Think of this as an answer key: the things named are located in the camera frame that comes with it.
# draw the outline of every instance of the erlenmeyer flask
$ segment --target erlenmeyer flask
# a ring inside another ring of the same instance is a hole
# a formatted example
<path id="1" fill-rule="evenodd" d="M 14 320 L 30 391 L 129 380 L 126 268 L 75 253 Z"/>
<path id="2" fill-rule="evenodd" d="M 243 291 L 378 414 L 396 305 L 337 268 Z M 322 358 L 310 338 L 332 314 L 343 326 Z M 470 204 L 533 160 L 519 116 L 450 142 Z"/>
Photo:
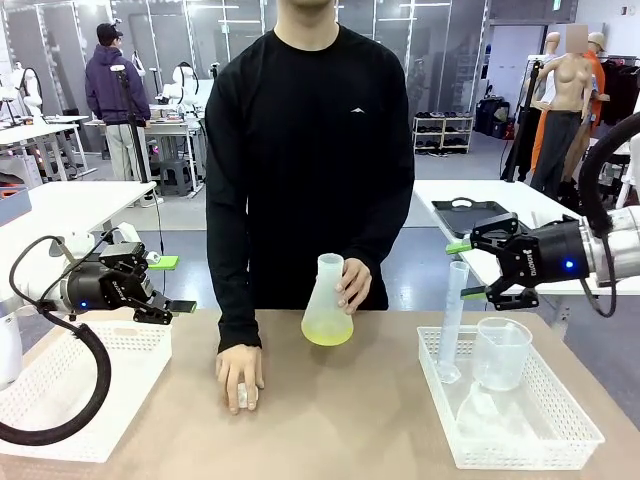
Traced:
<path id="1" fill-rule="evenodd" d="M 353 334 L 353 320 L 338 306 L 336 285 L 342 279 L 344 259 L 327 253 L 318 257 L 318 278 L 302 319 L 302 333 L 316 345 L 340 345 Z"/>

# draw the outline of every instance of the white table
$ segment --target white table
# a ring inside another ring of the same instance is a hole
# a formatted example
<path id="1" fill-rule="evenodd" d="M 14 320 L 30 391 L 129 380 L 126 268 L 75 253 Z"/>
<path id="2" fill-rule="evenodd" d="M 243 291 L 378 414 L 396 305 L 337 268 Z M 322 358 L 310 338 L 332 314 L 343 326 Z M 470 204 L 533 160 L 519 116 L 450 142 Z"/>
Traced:
<path id="1" fill-rule="evenodd" d="M 45 117 L 49 123 L 77 123 L 89 118 L 88 115 L 56 115 L 55 117 Z"/>
<path id="2" fill-rule="evenodd" d="M 155 182 L 52 182 L 29 190 L 32 210 L 0 227 L 0 317 L 15 306 L 9 269 L 27 245 L 43 235 L 108 230 L 116 214 L 155 186 Z"/>
<path id="3" fill-rule="evenodd" d="M 62 156 L 60 155 L 60 148 L 58 147 L 58 141 L 56 134 L 64 132 L 66 130 L 73 130 L 75 132 L 76 141 L 78 142 L 78 149 L 80 150 L 80 156 L 82 157 L 82 165 L 84 166 L 84 172 L 79 173 L 78 177 L 90 173 L 87 166 L 87 159 L 78 135 L 78 125 L 75 123 L 63 123 L 63 124 L 47 124 L 38 123 L 34 125 L 21 125 L 19 127 L 7 128 L 0 130 L 0 146 L 11 147 L 17 145 L 22 149 L 22 154 L 27 155 L 26 147 L 30 143 L 35 143 L 40 150 L 40 155 L 43 158 L 44 169 L 47 177 L 53 179 L 53 171 L 49 165 L 47 157 L 46 143 L 51 144 L 53 154 L 58 165 L 58 173 L 60 179 L 67 180 L 67 174 L 64 169 L 64 163 L 62 162 Z M 69 158 L 70 162 L 75 162 L 73 157 Z"/>
<path id="4" fill-rule="evenodd" d="M 546 195 L 537 192 L 522 182 L 507 183 L 501 180 L 419 180 L 415 182 L 414 192 L 429 210 L 434 222 L 451 242 L 458 239 L 448 230 L 431 203 L 437 200 L 453 200 L 456 197 L 467 197 L 474 201 L 494 201 L 510 212 L 518 215 L 519 220 L 530 228 L 537 228 L 562 215 L 573 218 L 579 216 L 554 202 Z M 462 259 L 469 264 L 471 272 L 483 285 L 491 285 L 500 276 L 500 268 L 496 257 L 481 250 L 461 253 Z M 598 288 L 592 278 L 587 280 L 594 295 L 611 295 L 610 288 Z M 619 295 L 640 295 L 640 277 L 622 280 L 617 285 Z M 522 291 L 521 286 L 513 286 L 505 294 L 516 294 Z M 536 287 L 540 295 L 553 297 L 556 304 L 556 321 L 554 329 L 564 337 L 571 314 L 567 297 L 584 295 L 584 290 L 577 280 L 545 283 Z"/>
<path id="5" fill-rule="evenodd" d="M 170 106 L 171 105 L 158 105 L 156 107 Z M 92 120 L 90 122 L 86 122 L 85 125 L 89 127 L 99 127 L 101 131 L 104 131 L 106 128 L 106 125 L 101 120 Z M 204 159 L 206 156 L 206 151 L 202 147 L 202 127 L 198 126 L 198 128 L 193 128 L 191 123 L 183 121 L 178 122 L 170 120 L 151 120 L 151 125 L 149 126 L 149 128 L 145 129 L 144 133 L 145 137 L 185 137 L 187 139 L 186 144 L 189 156 L 189 170 L 192 179 L 192 191 L 187 196 L 187 198 L 191 199 L 195 197 L 204 186 L 203 182 L 200 181 L 198 175 L 196 174 L 196 162 L 198 164 L 198 171 L 201 174 L 205 171 Z M 191 141 L 189 141 L 191 137 L 194 137 L 195 139 L 194 144 L 196 145 L 198 155 L 194 154 L 194 149 L 191 146 Z"/>

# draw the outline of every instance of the person in purple hoodie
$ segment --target person in purple hoodie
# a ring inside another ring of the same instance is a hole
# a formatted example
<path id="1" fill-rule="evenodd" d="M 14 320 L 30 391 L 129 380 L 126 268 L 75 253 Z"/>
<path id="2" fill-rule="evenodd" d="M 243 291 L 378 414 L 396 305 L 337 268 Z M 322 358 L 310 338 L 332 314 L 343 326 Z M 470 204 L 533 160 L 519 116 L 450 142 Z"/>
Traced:
<path id="1" fill-rule="evenodd" d="M 115 25 L 103 23 L 97 28 L 98 41 L 93 57 L 87 63 L 85 71 L 85 90 L 87 105 L 100 120 L 107 125 L 107 143 L 111 154 L 111 163 L 116 180 L 141 180 L 133 137 L 128 121 L 127 101 L 116 74 L 111 71 L 113 65 L 124 65 L 131 87 L 133 106 L 136 110 L 138 135 L 143 146 L 147 178 L 151 178 L 149 157 L 144 148 L 144 128 L 149 127 L 151 110 L 142 79 L 129 60 L 122 56 L 122 32 Z"/>

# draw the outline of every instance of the orange clothing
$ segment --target orange clothing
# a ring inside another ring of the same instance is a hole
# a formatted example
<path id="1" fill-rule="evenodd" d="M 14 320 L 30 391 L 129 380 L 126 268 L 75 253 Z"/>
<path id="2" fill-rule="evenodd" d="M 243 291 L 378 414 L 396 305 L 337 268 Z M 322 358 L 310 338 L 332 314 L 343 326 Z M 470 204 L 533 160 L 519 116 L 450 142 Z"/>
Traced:
<path id="1" fill-rule="evenodd" d="M 596 85 L 598 86 L 598 93 L 604 93 L 604 87 L 606 82 L 606 76 L 602 64 L 596 54 L 589 50 L 584 54 L 584 58 L 591 62 L 591 68 L 593 74 L 596 76 Z M 591 125 L 591 131 L 600 123 L 600 114 L 602 113 L 602 102 L 600 100 L 591 100 L 591 113 L 596 116 L 596 120 Z M 542 148 L 542 141 L 544 140 L 544 124 L 547 121 L 547 112 L 542 112 L 540 116 L 540 123 L 538 124 L 538 131 L 536 133 L 536 141 L 533 144 L 533 151 L 531 153 L 531 171 L 536 171 L 536 165 L 538 164 L 538 158 L 540 157 L 540 149 Z"/>
<path id="2" fill-rule="evenodd" d="M 596 76 L 596 85 L 598 85 L 598 93 L 604 93 L 605 82 L 607 77 L 604 74 L 604 69 L 602 68 L 602 64 L 596 54 L 589 50 L 584 54 L 584 58 L 588 59 L 591 62 L 591 68 L 593 69 L 593 74 Z M 596 116 L 595 122 L 591 126 L 592 131 L 598 126 L 600 123 L 600 113 L 602 112 L 602 102 L 600 100 L 593 99 L 591 100 L 591 112 Z"/>
<path id="3" fill-rule="evenodd" d="M 542 112 L 540 115 L 540 122 L 538 123 L 538 131 L 536 132 L 536 141 L 533 144 L 533 150 L 531 151 L 531 171 L 536 171 L 536 165 L 538 164 L 538 158 L 540 158 L 540 150 L 542 149 L 542 140 L 544 139 L 544 124 L 547 121 L 547 112 Z"/>

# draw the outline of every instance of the robotic arm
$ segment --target robotic arm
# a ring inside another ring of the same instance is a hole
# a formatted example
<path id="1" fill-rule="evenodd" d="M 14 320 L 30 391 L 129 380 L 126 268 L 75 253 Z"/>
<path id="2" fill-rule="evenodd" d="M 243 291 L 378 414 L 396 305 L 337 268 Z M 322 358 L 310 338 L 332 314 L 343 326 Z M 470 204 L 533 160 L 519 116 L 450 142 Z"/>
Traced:
<path id="1" fill-rule="evenodd" d="M 505 214 L 475 225 L 469 249 L 495 255 L 500 278 L 492 285 L 467 289 L 463 296 L 485 293 L 497 310 L 538 306 L 535 287 L 541 283 L 580 280 L 594 309 L 604 317 L 616 310 L 616 283 L 640 275 L 640 207 L 607 212 L 598 194 L 598 176 L 604 163 L 629 138 L 631 166 L 640 178 L 640 113 L 635 113 L 605 135 L 587 156 L 580 171 L 580 197 L 587 215 L 565 218 L 541 228 L 522 231 L 516 214 Z M 604 312 L 586 279 L 595 275 L 599 287 L 611 287 L 611 308 Z M 518 284 L 524 290 L 503 295 Z"/>
<path id="2" fill-rule="evenodd" d="M 32 446 L 57 443 L 84 428 L 102 407 L 111 384 L 109 355 L 87 325 L 74 323 L 77 315 L 91 310 L 131 307 L 136 322 L 168 325 L 174 313 L 191 313 L 195 308 L 195 302 L 174 302 L 153 288 L 146 271 L 148 259 L 157 254 L 147 252 L 135 230 L 127 227 L 130 226 L 123 224 L 110 230 L 95 245 L 91 234 L 41 237 L 29 245 L 11 267 L 9 285 L 15 295 L 53 324 L 73 332 L 93 354 L 98 375 L 91 399 L 73 419 L 40 431 L 22 431 L 0 423 L 0 439 Z M 113 233 L 119 228 L 124 231 L 125 241 L 114 243 Z M 97 253 L 102 243 L 108 245 Z M 20 306 L 12 300 L 5 300 L 4 304 Z M 53 312 L 68 315 L 70 321 Z M 10 388 L 22 368 L 14 313 L 0 318 L 0 345 L 2 390 Z"/>
<path id="3" fill-rule="evenodd" d="M 186 110 L 193 110 L 200 81 L 191 65 L 187 62 L 178 65 L 173 70 L 173 82 L 164 86 L 162 98 L 166 102 L 183 105 Z"/>
<path id="4" fill-rule="evenodd" d="M 34 123 L 43 121 L 42 87 L 36 71 L 30 67 L 23 68 L 20 62 L 16 62 L 16 68 L 11 74 L 11 81 L 18 92 L 24 92 L 23 101 L 29 109 Z"/>

